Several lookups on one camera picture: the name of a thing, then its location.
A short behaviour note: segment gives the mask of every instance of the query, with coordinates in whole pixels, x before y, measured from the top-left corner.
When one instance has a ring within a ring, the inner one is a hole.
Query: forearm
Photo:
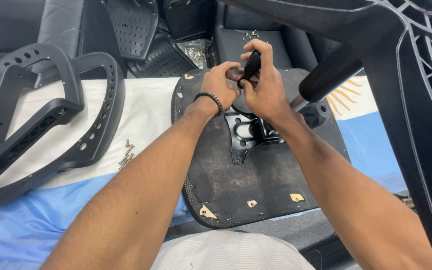
[[[315,135],[300,115],[274,127],[294,152],[322,211],[363,268],[432,269],[432,249],[414,212]]]
[[[201,108],[203,101],[190,105],[88,202],[42,269],[151,267],[198,138],[214,114]]]

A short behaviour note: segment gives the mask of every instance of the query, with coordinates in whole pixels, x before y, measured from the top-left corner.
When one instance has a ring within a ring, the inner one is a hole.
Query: person
[[[363,269],[432,269],[432,249],[413,211],[355,169],[315,135],[285,96],[271,45],[253,39],[241,55],[261,52],[259,81],[243,80],[251,111],[285,139],[308,186],[345,247]],[[231,106],[239,90],[225,62],[204,75],[201,92]],[[314,269],[289,243],[255,233],[212,230],[163,245],[196,142],[219,107],[203,95],[81,210],[42,270],[65,269]]]

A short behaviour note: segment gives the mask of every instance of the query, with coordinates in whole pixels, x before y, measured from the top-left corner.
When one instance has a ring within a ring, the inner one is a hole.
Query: black perforated panel
[[[145,61],[130,62],[129,67],[139,78],[181,77],[198,68],[166,33],[156,35]]]
[[[121,56],[134,61],[146,59],[158,26],[158,4],[110,0],[107,7]]]

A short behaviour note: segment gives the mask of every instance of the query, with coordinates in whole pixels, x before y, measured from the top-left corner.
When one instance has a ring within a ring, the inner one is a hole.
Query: black metal bracket
[[[52,54],[46,56],[45,52],[48,51]],[[20,58],[18,57],[20,55],[27,60],[33,60],[31,62],[23,61],[20,63],[19,60],[16,60],[16,58]],[[33,58],[34,55],[42,55],[42,57]],[[17,64],[6,65],[7,67],[5,67],[5,61],[9,61],[12,58],[15,59],[14,61]],[[47,66],[45,71],[40,74],[32,72],[31,66],[44,59],[51,59],[56,64],[56,67],[51,68],[51,66]],[[18,88],[18,90],[24,87],[30,88],[31,86],[40,88],[52,82],[62,80],[66,96],[65,98],[56,98],[46,103],[6,140],[4,138],[7,134],[9,122],[4,125],[5,123],[0,121],[0,123],[3,123],[3,125],[0,125],[0,128],[6,126],[5,131],[3,129],[0,130],[0,140],[1,138],[3,139],[0,143],[0,175],[52,127],[69,123],[83,110],[84,99],[79,73],[97,67],[104,68],[107,84],[105,100],[98,118],[94,121],[88,132],[69,150],[42,169],[5,187],[1,187],[0,206],[42,185],[64,171],[87,167],[96,163],[108,149],[116,133],[123,112],[125,97],[123,72],[116,60],[107,53],[95,52],[71,60],[56,46],[33,44],[23,47],[12,53],[11,56],[0,60],[1,65],[0,108],[5,103],[11,107],[5,109],[3,112],[0,111],[0,117],[5,117],[9,121],[12,118],[17,98],[16,100],[7,100],[4,98],[4,94],[11,93],[12,88]],[[16,94],[19,96],[19,91],[12,92],[12,95]]]
[[[324,102],[309,103],[300,112],[310,128],[320,126],[331,114]],[[246,156],[260,144],[282,144],[283,137],[267,121],[234,106],[224,111],[231,132],[231,158],[234,165],[244,163]]]

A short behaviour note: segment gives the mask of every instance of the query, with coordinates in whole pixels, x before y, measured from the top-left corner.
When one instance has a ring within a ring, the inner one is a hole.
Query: man's right hand
[[[251,50],[261,53],[261,71],[256,74],[258,82],[241,80],[246,96],[246,105],[256,116],[274,124],[281,115],[293,114],[284,93],[281,74],[273,65],[273,47],[259,39],[253,39],[243,49],[241,60],[248,61]]]

